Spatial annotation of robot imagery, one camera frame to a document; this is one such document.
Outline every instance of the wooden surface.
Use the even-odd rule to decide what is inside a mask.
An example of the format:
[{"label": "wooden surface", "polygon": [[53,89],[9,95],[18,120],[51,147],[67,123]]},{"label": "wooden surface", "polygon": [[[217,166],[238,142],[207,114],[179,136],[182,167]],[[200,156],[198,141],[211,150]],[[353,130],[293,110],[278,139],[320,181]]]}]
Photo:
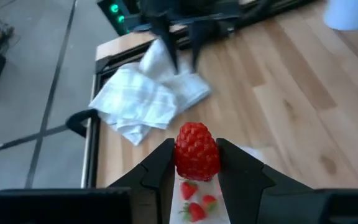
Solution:
[{"label": "wooden surface", "polygon": [[[317,3],[205,47],[199,72],[212,94],[153,129],[141,146],[101,127],[98,187],[131,170],[186,121],[214,137],[260,149],[266,163],[310,187],[358,187],[358,31],[327,28]],[[151,36],[98,48],[116,54]]]}]

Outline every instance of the raspberry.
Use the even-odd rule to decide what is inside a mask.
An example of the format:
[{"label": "raspberry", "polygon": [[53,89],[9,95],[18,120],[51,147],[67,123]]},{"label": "raspberry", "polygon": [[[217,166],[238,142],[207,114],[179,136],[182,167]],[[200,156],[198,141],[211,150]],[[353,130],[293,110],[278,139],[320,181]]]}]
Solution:
[{"label": "raspberry", "polygon": [[175,165],[181,177],[210,181],[221,169],[218,145],[202,123],[185,123],[175,141]]}]

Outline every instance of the strawberry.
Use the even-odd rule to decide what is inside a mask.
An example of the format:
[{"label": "strawberry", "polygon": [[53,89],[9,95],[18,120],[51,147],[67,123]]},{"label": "strawberry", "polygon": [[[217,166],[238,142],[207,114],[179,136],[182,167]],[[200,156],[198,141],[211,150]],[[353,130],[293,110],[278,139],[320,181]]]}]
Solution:
[{"label": "strawberry", "polygon": [[205,195],[203,197],[203,206],[207,212],[212,212],[218,206],[218,201],[212,195]]},{"label": "strawberry", "polygon": [[219,172],[218,145],[202,123],[185,123],[175,141],[175,165],[181,177],[210,181]]},{"label": "strawberry", "polygon": [[180,191],[185,200],[189,200],[197,190],[198,186],[190,181],[184,181],[180,185]]},{"label": "strawberry", "polygon": [[206,218],[203,208],[194,202],[185,203],[183,211],[181,212],[185,213],[185,216],[183,217],[183,221],[185,222],[197,222]]}]

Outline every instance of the gray floor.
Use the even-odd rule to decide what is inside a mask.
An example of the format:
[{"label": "gray floor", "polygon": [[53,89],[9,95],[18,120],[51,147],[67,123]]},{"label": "gray floor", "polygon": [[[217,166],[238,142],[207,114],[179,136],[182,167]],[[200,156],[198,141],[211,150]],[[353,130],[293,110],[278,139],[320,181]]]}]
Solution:
[{"label": "gray floor", "polygon": [[[0,7],[10,1],[0,0]],[[87,107],[96,46],[117,34],[94,0],[78,0],[67,47],[62,48],[73,1],[16,0],[0,8],[0,20],[13,25],[17,34],[0,79],[0,145],[39,133],[43,120],[47,129],[60,127]],[[79,187],[84,146],[84,139],[64,131],[0,151],[0,189]],[[34,178],[29,175],[32,166]]]}]

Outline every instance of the white cloth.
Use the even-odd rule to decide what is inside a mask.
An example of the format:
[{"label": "white cloth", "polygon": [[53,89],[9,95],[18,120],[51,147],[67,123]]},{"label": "white cloth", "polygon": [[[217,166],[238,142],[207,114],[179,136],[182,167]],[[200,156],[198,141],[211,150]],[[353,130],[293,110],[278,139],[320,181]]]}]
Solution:
[{"label": "white cloth", "polygon": [[166,129],[177,115],[209,95],[208,84],[178,58],[179,74],[164,43],[155,40],[140,63],[127,63],[104,84],[89,107],[134,145],[151,128]]}]

